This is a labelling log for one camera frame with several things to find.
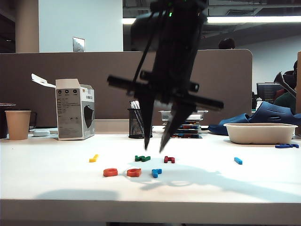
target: white wall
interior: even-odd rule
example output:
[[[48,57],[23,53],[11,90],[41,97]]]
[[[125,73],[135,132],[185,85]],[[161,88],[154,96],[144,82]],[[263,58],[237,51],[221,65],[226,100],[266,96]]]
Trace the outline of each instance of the white wall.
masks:
[[[253,54],[252,91],[257,93],[256,83],[273,82],[279,71],[284,73],[293,70],[297,53],[301,51],[301,35],[237,48],[249,49]]]
[[[40,52],[123,51],[122,0],[39,0]]]

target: paper cup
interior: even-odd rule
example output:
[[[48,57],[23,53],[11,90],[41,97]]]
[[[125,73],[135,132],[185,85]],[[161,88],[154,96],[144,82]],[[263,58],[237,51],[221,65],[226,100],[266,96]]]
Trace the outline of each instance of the paper cup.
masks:
[[[28,138],[30,113],[31,111],[5,111],[10,140]]]

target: pen holder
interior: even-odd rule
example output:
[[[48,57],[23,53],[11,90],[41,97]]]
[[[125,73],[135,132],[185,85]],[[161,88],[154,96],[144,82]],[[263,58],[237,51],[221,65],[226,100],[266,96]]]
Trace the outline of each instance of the pen holder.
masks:
[[[141,109],[128,109],[129,111],[129,138],[144,138],[144,125],[141,117]]]

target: ceiling light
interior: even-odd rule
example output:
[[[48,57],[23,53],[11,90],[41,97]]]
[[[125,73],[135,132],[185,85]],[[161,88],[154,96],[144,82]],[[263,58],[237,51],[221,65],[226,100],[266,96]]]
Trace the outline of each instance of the ceiling light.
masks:
[[[208,24],[297,23],[301,16],[209,16]]]
[[[123,24],[132,24],[136,18],[122,18],[122,23]]]

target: blue shoe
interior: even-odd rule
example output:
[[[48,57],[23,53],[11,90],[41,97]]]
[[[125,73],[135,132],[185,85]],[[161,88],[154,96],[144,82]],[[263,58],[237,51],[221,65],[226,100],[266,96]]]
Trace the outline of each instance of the blue shoe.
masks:
[[[258,110],[249,117],[247,114],[241,114],[233,118],[221,120],[218,125],[209,125],[208,129],[218,135],[228,135],[225,123],[285,123],[292,125],[301,125],[301,113],[293,114],[289,107],[281,107],[263,102]]]

